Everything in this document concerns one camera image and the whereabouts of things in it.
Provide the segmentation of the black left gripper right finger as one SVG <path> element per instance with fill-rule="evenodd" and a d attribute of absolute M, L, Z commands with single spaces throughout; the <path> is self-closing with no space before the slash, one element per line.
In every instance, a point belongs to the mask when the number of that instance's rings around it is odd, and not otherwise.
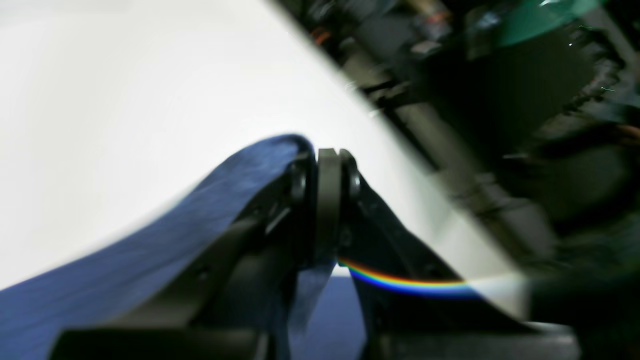
<path fill-rule="evenodd" d="M 535 328 L 491 305 L 416 238 L 347 150 L 317 158 L 317 248 L 350 272 L 364 360 L 578 360 L 562 328 Z"/>

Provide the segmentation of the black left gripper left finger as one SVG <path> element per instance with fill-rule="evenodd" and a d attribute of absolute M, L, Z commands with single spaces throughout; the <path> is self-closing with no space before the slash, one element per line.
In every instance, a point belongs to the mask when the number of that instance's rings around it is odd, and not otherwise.
<path fill-rule="evenodd" d="M 98 326 L 67 330 L 52 360 L 289 360 L 288 313 L 313 255 L 315 160 L 284 173 L 168 285 Z"/>

